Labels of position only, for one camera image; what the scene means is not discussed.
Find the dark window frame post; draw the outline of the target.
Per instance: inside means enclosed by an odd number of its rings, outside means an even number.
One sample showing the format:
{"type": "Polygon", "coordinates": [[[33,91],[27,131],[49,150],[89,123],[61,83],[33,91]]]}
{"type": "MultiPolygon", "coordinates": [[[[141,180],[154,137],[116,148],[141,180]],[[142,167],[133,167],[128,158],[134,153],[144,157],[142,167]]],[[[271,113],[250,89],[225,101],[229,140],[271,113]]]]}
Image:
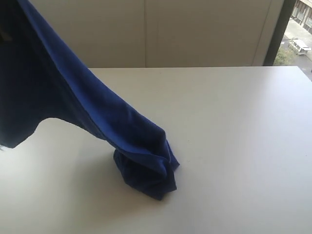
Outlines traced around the dark window frame post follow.
{"type": "Polygon", "coordinates": [[[263,66],[273,66],[296,0],[284,0],[263,66]]]}

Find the blue towel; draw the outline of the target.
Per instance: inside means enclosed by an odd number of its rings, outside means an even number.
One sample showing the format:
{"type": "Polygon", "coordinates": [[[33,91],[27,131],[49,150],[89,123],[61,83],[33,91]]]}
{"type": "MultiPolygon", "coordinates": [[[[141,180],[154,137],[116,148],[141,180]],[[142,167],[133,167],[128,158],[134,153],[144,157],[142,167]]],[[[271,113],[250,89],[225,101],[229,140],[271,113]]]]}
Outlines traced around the blue towel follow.
{"type": "Polygon", "coordinates": [[[161,200],[179,163],[165,131],[103,84],[27,0],[0,3],[0,143],[58,118],[107,141],[125,183],[161,200]]]}

